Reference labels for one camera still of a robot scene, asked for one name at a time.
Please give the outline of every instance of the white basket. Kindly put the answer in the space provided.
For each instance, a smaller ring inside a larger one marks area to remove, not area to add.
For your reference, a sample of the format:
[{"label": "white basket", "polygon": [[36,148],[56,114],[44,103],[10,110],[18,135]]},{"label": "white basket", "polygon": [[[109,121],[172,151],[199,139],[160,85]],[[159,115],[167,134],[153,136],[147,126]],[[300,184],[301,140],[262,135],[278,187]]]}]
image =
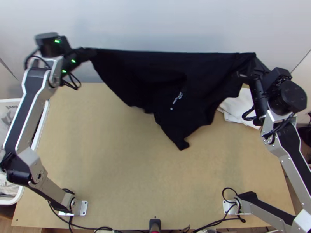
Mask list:
[{"label": "white basket", "polygon": [[[17,101],[20,102],[20,100],[21,99],[4,99],[4,100],[0,100],[0,103],[17,102]],[[31,148],[34,151],[38,148],[39,140],[41,138],[42,129],[43,129],[44,123],[45,123],[46,118],[47,118],[47,113],[49,111],[49,107],[50,107],[50,104],[48,101],[46,101],[45,106],[44,106],[44,110],[43,110],[43,113],[42,113],[42,116],[40,119],[40,123],[38,125],[38,129],[36,131],[36,134],[35,134],[35,137],[33,139],[32,146],[31,146]],[[16,202],[18,202],[24,193],[24,189],[25,189],[25,187],[19,186],[18,192],[17,192],[16,196],[14,196],[14,197],[12,197],[12,196],[7,196],[7,197],[0,196],[0,205],[13,205]]]}]

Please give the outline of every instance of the tabletop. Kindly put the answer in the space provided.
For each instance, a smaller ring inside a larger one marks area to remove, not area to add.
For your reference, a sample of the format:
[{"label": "tabletop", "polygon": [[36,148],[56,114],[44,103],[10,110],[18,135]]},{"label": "tabletop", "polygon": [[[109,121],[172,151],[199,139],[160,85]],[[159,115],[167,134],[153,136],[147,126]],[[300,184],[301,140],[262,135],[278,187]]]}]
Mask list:
[{"label": "tabletop", "polygon": [[[163,229],[198,228],[224,216],[225,187],[254,191],[260,200],[294,214],[280,162],[262,144],[259,131],[225,122],[222,113],[179,151],[152,114],[128,107],[103,83],[84,83],[79,91],[59,88],[50,104],[37,153],[51,180],[89,202],[86,216],[74,217],[75,224],[148,229],[156,217]],[[219,227],[268,225],[255,216],[245,219]],[[12,224],[68,227],[29,189]]]}]

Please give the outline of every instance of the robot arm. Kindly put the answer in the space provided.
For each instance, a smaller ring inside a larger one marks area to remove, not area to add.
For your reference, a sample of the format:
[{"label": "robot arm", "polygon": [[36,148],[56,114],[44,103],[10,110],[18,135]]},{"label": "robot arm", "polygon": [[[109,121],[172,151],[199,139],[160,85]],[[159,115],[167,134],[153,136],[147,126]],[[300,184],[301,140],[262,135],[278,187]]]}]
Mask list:
[{"label": "robot arm", "polygon": [[61,189],[48,178],[31,143],[44,106],[57,88],[64,85],[63,77],[94,55],[94,51],[73,50],[66,37],[57,33],[40,34],[35,39],[41,56],[28,58],[29,68],[22,81],[24,94],[3,145],[6,155],[1,169],[7,173],[8,181],[30,188],[47,199],[55,210],[85,215],[87,201],[78,200],[73,192]]},{"label": "robot arm", "polygon": [[311,233],[311,171],[300,152],[294,116],[306,108],[307,97],[303,89],[290,80],[287,70],[275,68],[269,72],[259,60],[256,63],[251,74],[237,76],[250,86],[257,115],[253,122],[262,126],[262,143],[279,158],[303,209],[293,216],[260,201],[252,191],[239,194],[232,201],[240,213],[254,214],[281,232]]}]

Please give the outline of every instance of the white wall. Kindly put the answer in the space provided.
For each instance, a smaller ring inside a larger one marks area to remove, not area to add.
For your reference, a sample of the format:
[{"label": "white wall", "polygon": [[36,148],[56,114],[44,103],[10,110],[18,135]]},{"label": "white wall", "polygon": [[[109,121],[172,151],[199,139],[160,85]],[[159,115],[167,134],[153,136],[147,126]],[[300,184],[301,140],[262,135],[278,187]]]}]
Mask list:
[{"label": "white wall", "polygon": [[20,82],[0,63],[0,99],[20,98],[22,95]]},{"label": "white wall", "polygon": [[308,96],[307,108],[298,113],[297,122],[309,123],[308,112],[311,111],[311,52],[301,61],[297,68],[292,72],[293,81],[301,86]]},{"label": "white wall", "polygon": [[[72,47],[256,52],[291,71],[311,47],[310,9],[310,0],[2,1],[0,57],[21,80],[34,35],[56,31]],[[76,74],[100,80],[90,64]]]}]

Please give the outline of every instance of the black t-shirt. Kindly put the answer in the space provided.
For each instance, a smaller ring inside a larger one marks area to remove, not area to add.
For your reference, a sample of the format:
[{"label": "black t-shirt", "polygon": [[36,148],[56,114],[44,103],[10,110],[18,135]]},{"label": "black t-shirt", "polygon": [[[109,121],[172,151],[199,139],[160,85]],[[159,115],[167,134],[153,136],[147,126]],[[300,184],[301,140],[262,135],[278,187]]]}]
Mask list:
[{"label": "black t-shirt", "polygon": [[153,113],[180,150],[184,139],[210,125],[219,104],[238,97],[255,53],[173,53],[97,49],[90,60],[101,79],[127,105]]}]

